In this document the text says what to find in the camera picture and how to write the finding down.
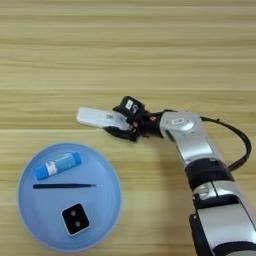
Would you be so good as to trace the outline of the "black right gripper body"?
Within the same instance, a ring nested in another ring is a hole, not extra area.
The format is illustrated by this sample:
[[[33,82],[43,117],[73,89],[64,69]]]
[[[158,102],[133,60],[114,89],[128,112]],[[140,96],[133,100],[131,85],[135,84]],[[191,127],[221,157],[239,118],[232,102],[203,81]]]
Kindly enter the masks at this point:
[[[162,112],[151,113],[146,110],[133,114],[131,117],[131,140],[136,142],[140,137],[161,137],[160,121],[162,115]]]

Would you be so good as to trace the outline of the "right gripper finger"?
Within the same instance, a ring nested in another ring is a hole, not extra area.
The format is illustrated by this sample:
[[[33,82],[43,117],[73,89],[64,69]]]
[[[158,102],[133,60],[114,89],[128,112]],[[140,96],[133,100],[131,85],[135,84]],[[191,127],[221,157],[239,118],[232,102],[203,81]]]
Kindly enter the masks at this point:
[[[121,130],[114,126],[105,127],[104,130],[114,137],[130,140],[132,142],[136,142],[138,138],[138,134],[132,130]]]
[[[127,117],[129,115],[129,110],[126,107],[121,106],[121,105],[115,106],[113,108],[113,111],[117,112],[117,113],[120,113],[125,117]]]

